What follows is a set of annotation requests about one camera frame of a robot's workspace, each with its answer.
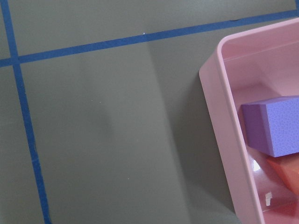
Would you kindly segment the purple foam block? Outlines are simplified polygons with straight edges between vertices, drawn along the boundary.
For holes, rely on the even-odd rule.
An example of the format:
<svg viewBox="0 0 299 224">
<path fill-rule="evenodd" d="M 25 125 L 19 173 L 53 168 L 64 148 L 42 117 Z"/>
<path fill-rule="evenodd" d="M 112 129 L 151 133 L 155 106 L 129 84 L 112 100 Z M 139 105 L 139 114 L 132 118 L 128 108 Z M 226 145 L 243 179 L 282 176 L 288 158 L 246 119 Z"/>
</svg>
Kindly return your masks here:
<svg viewBox="0 0 299 224">
<path fill-rule="evenodd" d="M 283 96 L 241 105 L 247 144 L 272 157 L 299 152 L 299 97 Z"/>
</svg>

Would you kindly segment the orange foam block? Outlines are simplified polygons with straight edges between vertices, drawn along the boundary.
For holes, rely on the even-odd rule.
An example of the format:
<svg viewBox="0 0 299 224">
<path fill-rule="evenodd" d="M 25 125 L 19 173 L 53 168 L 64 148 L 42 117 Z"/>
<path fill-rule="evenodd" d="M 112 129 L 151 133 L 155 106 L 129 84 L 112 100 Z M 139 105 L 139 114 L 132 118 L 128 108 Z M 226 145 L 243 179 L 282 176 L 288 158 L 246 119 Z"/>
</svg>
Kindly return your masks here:
<svg viewBox="0 0 299 224">
<path fill-rule="evenodd" d="M 299 195 L 299 154 L 290 154 L 267 159 L 285 186 L 294 194 Z"/>
</svg>

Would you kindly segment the pink plastic bin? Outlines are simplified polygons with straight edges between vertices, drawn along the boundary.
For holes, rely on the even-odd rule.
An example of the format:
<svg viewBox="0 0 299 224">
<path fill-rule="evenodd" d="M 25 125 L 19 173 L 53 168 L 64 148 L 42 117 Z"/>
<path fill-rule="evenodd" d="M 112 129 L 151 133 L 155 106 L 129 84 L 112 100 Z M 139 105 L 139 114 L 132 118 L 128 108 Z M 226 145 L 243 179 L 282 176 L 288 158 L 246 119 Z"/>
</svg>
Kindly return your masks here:
<svg viewBox="0 0 299 224">
<path fill-rule="evenodd" d="M 206 98 L 235 213 L 243 224 L 296 224 L 299 198 L 248 147 L 240 106 L 299 93 L 299 20 L 228 35 L 201 66 Z"/>
</svg>

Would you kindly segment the blue tape line crosswise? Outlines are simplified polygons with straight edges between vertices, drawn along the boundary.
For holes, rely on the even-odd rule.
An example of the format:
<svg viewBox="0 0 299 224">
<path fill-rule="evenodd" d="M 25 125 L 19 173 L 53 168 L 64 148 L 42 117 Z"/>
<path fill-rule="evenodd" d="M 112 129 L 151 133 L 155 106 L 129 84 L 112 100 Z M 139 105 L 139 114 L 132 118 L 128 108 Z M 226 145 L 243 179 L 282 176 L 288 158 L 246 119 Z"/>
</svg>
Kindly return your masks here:
<svg viewBox="0 0 299 224">
<path fill-rule="evenodd" d="M 282 12 L 271 13 L 271 14 L 251 16 L 251 17 L 241 18 L 237 20 L 213 22 L 213 23 L 202 24 L 197 26 L 165 30 L 165 31 L 160 31 L 155 33 L 145 33 L 142 35 L 135 35 L 135 36 L 123 37 L 123 38 L 118 38 L 113 40 L 102 41 L 102 42 L 95 42 L 95 43 L 62 48 L 62 49 L 54 49 L 54 50 L 43 51 L 43 52 L 38 52 L 38 53 L 33 53 L 28 55 L 22 55 L 18 57 L 17 62 L 19 62 L 20 64 L 30 63 L 30 62 L 41 61 L 41 60 L 46 60 L 51 58 L 81 54 L 81 53 L 91 52 L 96 50 L 116 48 L 120 46 L 133 45 L 133 44 L 156 41 L 161 39 L 168 39 L 168 38 L 173 38 L 178 36 L 204 33 L 204 32 L 209 32 L 209 31 L 214 31 L 219 29 L 226 29 L 226 28 L 246 26 L 246 25 L 257 24 L 257 23 L 268 22 L 268 21 L 289 19 L 289 18 L 298 17 L 298 15 L 299 15 L 299 10 L 294 9 L 294 10 L 282 11 Z"/>
</svg>

